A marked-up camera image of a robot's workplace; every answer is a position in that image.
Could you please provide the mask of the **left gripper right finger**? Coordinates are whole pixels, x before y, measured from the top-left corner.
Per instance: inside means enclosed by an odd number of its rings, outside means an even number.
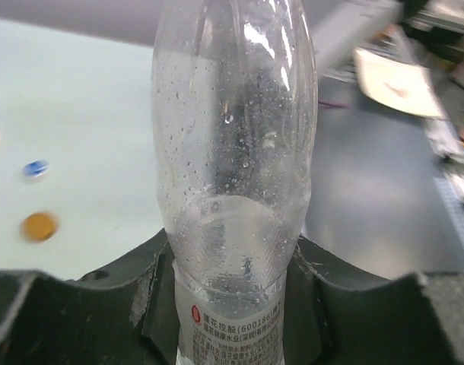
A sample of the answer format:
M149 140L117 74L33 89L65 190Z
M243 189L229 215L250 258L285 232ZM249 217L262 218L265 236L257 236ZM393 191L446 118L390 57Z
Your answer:
M464 272L388 280L301 237L283 344L288 364L464 364Z

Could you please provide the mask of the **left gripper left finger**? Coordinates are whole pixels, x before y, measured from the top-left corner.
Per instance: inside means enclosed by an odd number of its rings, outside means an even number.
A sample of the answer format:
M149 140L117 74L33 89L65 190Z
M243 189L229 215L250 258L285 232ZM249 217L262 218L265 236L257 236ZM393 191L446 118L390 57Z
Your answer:
M0 364L173 364L179 321L164 231L81 279L0 271Z

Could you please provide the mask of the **orange bottle cap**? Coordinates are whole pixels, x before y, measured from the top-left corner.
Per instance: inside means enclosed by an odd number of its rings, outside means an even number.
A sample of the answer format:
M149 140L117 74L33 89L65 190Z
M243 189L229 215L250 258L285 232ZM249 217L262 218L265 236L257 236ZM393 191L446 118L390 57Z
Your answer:
M30 214L21 223L21 233L29 241L43 242L52 237L58 230L56 216L46 211Z

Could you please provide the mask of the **blue bottle cap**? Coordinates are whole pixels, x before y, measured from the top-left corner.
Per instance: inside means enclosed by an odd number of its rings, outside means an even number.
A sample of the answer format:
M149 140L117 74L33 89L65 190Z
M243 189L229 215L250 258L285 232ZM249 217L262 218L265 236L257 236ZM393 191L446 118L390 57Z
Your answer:
M23 169L24 177L36 179L43 176L49 170L49 163L45 160L34 160L27 163Z

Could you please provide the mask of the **small clear bottle white cap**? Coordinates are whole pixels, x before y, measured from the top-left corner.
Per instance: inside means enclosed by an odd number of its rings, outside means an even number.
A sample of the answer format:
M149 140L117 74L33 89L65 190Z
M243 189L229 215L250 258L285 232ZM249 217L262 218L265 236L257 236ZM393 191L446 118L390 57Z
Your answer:
M152 61L179 364L282 364L317 74L299 1L167 1Z

